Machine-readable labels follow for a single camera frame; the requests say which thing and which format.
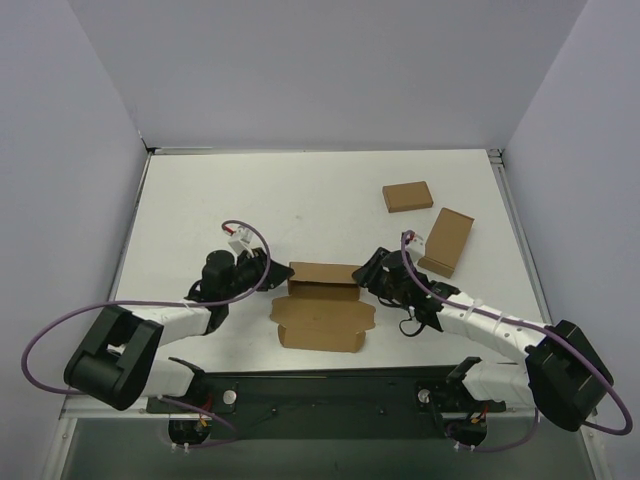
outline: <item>white tabletop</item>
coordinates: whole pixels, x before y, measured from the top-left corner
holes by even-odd
[[[426,180],[431,209],[387,213],[382,186]],[[220,230],[235,218],[257,227],[274,260],[363,264],[400,233],[427,235],[440,208],[475,218],[448,280],[506,313],[542,321],[484,150],[159,155],[151,158],[117,291],[118,299],[179,300],[200,278],[206,255],[228,248]],[[439,278],[425,272],[430,278]],[[375,305],[376,327],[358,353],[283,348],[269,319],[282,286],[230,307],[215,333],[162,347],[206,371],[454,365],[504,357],[464,338],[426,329],[402,336],[405,312]]]

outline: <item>gray floor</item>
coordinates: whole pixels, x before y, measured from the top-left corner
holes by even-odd
[[[487,444],[523,435],[530,420],[491,419]],[[578,434],[543,421],[506,453],[456,453],[448,440],[246,440],[171,453],[166,421],[78,421],[65,479],[592,479]]]

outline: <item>white table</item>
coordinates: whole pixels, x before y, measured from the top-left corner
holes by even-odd
[[[427,181],[433,208],[387,213],[382,186],[418,180]],[[476,219],[449,282],[509,314],[542,321],[484,150],[153,156],[117,298],[181,299],[200,278],[206,255],[228,248],[220,230],[226,219],[257,227],[281,263],[363,264],[378,246],[399,248],[405,229],[426,236],[442,207]],[[167,345],[158,355],[206,371],[453,365],[468,356],[505,360],[430,329],[404,337],[398,322],[406,313],[378,305],[366,292],[362,300],[377,308],[376,327],[360,352],[286,349],[269,319],[271,300],[283,295],[285,286],[234,304],[218,331]]]

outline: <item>gray wall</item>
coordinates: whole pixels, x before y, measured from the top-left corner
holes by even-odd
[[[0,478],[40,477],[63,399],[22,378],[20,354],[55,316],[106,297],[144,159],[67,2],[2,2]],[[38,347],[38,377],[62,385],[87,325]]]
[[[504,147],[585,0],[70,0],[152,146]]]
[[[640,3],[590,0],[508,144],[506,170],[556,320],[580,324],[640,412]],[[621,426],[613,402],[602,422]],[[608,438],[636,479],[640,433]]]

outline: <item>cardboard box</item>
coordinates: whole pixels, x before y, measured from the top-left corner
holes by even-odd
[[[295,275],[289,296],[272,302],[271,320],[278,323],[283,347],[330,352],[357,352],[365,331],[375,327],[375,307],[358,301],[360,287],[354,265],[291,262]]]
[[[418,266],[451,278],[467,243],[472,225],[471,217],[448,208],[440,210],[427,238],[424,257],[418,260]]]
[[[389,213],[408,212],[433,206],[433,198],[427,182],[387,185],[382,187],[382,195]]]

